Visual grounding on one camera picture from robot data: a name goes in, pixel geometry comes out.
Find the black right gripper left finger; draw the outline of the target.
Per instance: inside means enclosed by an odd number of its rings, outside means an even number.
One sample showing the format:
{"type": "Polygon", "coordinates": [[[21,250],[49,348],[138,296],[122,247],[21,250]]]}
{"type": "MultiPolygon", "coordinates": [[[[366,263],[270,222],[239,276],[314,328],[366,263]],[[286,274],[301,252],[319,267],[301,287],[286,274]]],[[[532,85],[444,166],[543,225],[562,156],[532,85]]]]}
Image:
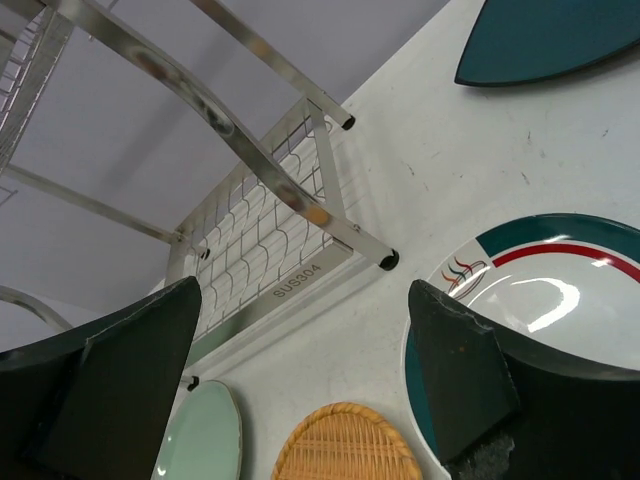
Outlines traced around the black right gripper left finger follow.
{"type": "Polygon", "coordinates": [[[151,477],[202,304],[186,277],[1,355],[4,479],[151,477]]]}

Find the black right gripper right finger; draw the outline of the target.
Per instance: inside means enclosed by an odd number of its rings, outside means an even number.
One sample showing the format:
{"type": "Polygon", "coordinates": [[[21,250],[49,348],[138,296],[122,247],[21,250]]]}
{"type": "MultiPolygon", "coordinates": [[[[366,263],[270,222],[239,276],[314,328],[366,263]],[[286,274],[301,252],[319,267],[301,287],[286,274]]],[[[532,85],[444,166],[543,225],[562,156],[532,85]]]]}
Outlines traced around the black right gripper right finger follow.
{"type": "Polygon", "coordinates": [[[435,440],[454,479],[635,479],[639,374],[504,327],[423,280],[408,293],[435,440]]]}

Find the woven bamboo round plate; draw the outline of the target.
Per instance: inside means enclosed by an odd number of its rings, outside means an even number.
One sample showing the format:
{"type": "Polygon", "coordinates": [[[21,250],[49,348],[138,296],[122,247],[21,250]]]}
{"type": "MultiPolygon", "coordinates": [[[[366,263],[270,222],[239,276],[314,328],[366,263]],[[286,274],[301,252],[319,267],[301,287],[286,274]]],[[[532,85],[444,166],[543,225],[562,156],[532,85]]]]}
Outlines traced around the woven bamboo round plate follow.
{"type": "Polygon", "coordinates": [[[310,413],[285,441],[273,479],[421,479],[400,432],[377,411],[338,402],[310,413]]]}

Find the dark teal square plate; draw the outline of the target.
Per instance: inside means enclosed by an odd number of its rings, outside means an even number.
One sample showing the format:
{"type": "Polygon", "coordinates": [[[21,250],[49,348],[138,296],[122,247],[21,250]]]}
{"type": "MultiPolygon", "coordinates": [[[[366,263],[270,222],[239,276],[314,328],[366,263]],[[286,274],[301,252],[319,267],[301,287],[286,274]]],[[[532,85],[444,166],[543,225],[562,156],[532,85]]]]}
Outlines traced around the dark teal square plate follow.
{"type": "Polygon", "coordinates": [[[454,82],[507,87],[564,76],[639,45],[637,1],[489,0],[454,82]]]}

